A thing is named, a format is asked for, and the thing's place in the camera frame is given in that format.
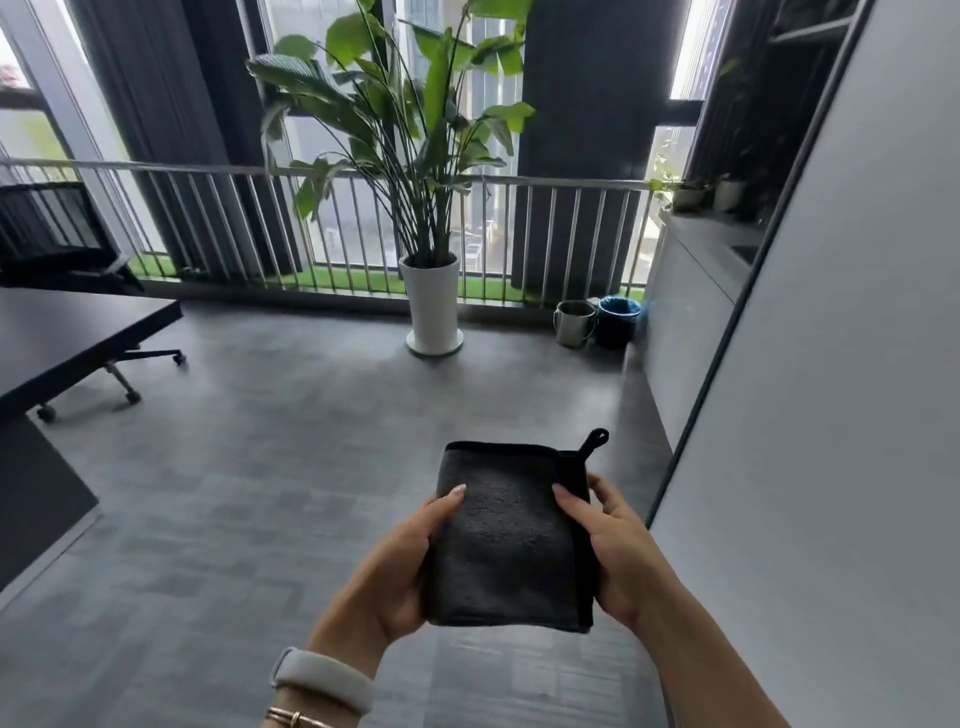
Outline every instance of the sink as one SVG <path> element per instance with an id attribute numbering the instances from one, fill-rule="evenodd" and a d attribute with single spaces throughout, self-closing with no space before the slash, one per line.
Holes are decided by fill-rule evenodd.
<path id="1" fill-rule="evenodd" d="M 731 245 L 731 250 L 736 253 L 737 257 L 753 265 L 754 260 L 756 260 L 756 252 L 759 251 L 760 248 L 754 245 Z"/>

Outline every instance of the gray wall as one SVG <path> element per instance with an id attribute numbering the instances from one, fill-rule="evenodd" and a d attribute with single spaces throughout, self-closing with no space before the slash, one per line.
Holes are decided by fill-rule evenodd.
<path id="1" fill-rule="evenodd" d="M 794 726 L 960 720 L 958 27 L 877 0 L 653 527 Z"/>

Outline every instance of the gold bangle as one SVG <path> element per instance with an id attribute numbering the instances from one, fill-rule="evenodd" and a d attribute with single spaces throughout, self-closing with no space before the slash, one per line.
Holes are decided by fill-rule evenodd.
<path id="1" fill-rule="evenodd" d="M 310 716 L 305 716 L 300 711 L 285 711 L 282 708 L 271 706 L 267 709 L 267 717 L 275 720 L 280 725 L 289 725 L 290 728 L 300 728 L 302 725 L 310 728 L 331 728 L 331 726 L 319 720 L 314 720 Z"/>

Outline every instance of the white fitness band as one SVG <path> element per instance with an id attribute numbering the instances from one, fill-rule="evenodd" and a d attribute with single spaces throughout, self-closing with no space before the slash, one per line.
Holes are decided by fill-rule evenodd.
<path id="1" fill-rule="evenodd" d="M 301 688 L 343 703 L 359 716 L 373 708 L 373 680 L 339 660 L 296 647 L 280 653 L 270 676 L 274 688 Z"/>

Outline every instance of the black desk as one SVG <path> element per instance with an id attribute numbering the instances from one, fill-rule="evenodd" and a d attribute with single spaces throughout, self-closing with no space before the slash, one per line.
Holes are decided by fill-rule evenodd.
<path id="1" fill-rule="evenodd" d="M 0 608 L 97 515 L 26 413 L 182 315 L 176 301 L 0 288 Z"/>

